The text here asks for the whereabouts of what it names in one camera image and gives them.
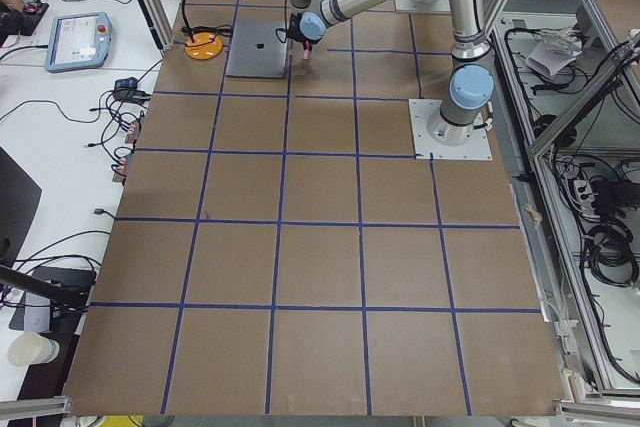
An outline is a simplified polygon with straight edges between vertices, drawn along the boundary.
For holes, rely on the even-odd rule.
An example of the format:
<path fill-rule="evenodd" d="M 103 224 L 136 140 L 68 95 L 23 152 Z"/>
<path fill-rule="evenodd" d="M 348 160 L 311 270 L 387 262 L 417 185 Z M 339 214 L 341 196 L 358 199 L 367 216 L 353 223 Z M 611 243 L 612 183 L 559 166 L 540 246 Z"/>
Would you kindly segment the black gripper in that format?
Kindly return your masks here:
<path fill-rule="evenodd" d="M 301 22 L 302 15 L 300 13 L 290 15 L 286 28 L 286 38 L 301 44 L 303 47 L 309 47 L 313 44 L 313 41 L 303 34 Z"/>

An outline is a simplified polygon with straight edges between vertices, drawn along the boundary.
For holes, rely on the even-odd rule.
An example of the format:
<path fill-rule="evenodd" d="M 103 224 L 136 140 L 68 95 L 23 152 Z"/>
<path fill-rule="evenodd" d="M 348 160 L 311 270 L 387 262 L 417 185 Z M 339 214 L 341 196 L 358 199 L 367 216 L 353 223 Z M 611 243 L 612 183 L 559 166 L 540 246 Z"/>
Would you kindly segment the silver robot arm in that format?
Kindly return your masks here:
<path fill-rule="evenodd" d="M 305 52 L 325 36 L 330 27 L 389 0 L 290 0 L 292 13 L 283 30 L 285 38 L 298 42 Z M 448 96 L 427 121 L 431 138 L 446 146 L 466 143 L 477 115 L 491 100 L 494 79 L 481 60 L 490 43 L 483 14 L 483 0 L 449 0 L 454 43 L 453 71 Z"/>

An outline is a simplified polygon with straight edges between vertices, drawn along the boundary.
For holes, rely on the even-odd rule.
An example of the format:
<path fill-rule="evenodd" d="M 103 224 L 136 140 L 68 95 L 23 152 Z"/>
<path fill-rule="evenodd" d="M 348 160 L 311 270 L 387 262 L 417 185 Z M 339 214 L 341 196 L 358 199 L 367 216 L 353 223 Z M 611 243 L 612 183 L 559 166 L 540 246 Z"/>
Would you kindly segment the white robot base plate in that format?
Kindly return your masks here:
<path fill-rule="evenodd" d="M 451 126 L 441 117 L 439 99 L 409 99 L 415 157 L 425 160 L 491 161 L 488 129 L 480 113 L 466 127 Z"/>

